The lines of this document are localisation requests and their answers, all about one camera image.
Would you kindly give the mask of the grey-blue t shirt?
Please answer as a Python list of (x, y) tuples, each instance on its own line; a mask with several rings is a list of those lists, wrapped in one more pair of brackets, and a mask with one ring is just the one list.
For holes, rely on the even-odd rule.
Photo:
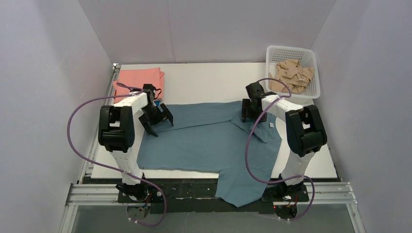
[(282, 139), (276, 117), (255, 128), (240, 119), (241, 102), (172, 104), (174, 120), (145, 134), (137, 156), (141, 169), (218, 173), (215, 196), (237, 207), (263, 195), (271, 178)]

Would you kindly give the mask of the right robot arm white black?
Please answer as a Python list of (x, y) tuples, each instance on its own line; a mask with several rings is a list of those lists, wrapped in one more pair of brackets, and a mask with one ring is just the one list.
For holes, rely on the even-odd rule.
[(242, 100), (241, 120), (253, 121), (248, 136), (251, 140), (255, 128), (266, 121), (267, 114), (283, 120), (286, 124), (286, 138), (290, 154), (285, 168), (278, 180), (266, 181), (271, 185), (262, 195), (263, 202), (283, 201), (291, 197), (298, 201), (298, 194), (304, 191), (306, 169), (313, 156), (327, 143), (326, 131), (315, 105), (303, 106), (287, 99), (291, 95), (280, 96), (274, 92), (265, 92), (259, 82), (246, 86), (248, 98)]

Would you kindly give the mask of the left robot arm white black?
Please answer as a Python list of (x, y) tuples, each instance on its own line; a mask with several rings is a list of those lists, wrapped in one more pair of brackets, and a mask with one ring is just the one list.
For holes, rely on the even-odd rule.
[(161, 89), (145, 83), (142, 88), (127, 86), (129, 96), (113, 105), (100, 108), (98, 141), (115, 159), (122, 172), (122, 182), (116, 188), (138, 202), (150, 196), (147, 185), (141, 181), (144, 174), (137, 165), (136, 129), (141, 125), (145, 132), (157, 136), (153, 127), (161, 122), (173, 124), (173, 115), (165, 104), (156, 106), (156, 93)]

